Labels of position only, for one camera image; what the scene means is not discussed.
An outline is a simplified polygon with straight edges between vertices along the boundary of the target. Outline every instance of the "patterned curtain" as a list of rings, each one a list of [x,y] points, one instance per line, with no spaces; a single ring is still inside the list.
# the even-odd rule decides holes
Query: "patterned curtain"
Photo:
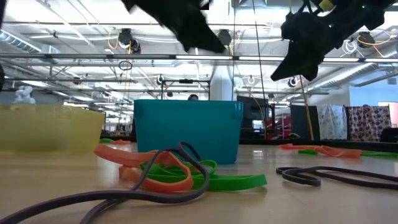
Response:
[[[348,113],[352,141],[379,141],[383,129],[391,127],[388,106],[351,107]]]
[[[344,106],[317,106],[321,140],[347,140],[347,115]]]

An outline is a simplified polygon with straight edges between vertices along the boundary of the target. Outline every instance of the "teal plastic bin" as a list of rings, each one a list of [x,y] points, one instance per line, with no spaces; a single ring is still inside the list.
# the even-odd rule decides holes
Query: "teal plastic bin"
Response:
[[[138,152],[191,144],[203,160],[233,164],[243,104],[237,101],[135,100]]]

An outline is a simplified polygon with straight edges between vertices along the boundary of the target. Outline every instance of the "wooden tabletop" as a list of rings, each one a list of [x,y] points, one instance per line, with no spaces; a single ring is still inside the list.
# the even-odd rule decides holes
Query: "wooden tabletop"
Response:
[[[398,175],[398,160],[344,160],[280,152],[274,146],[241,146],[235,165],[217,174],[265,174],[265,187],[242,192],[207,192],[181,205],[130,200],[104,213],[95,223],[395,223],[398,192],[354,187],[322,179],[321,187],[297,185],[275,174],[282,166],[337,166]],[[8,157],[0,159],[0,217],[35,203],[68,194],[123,189],[117,164],[94,154],[81,157]],[[78,223],[98,202],[59,208],[23,223]]]

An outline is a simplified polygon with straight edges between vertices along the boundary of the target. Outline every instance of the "white figurine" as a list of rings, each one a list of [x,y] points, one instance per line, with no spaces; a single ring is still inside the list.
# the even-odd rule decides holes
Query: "white figurine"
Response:
[[[13,103],[30,103],[35,104],[35,99],[30,97],[30,93],[32,93],[33,88],[30,86],[20,86],[15,92],[15,100]]]

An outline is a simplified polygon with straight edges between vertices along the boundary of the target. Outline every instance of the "white curtain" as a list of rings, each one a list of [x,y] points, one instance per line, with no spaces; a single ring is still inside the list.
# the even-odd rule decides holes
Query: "white curtain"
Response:
[[[320,138],[347,139],[347,115],[344,106],[317,106]]]

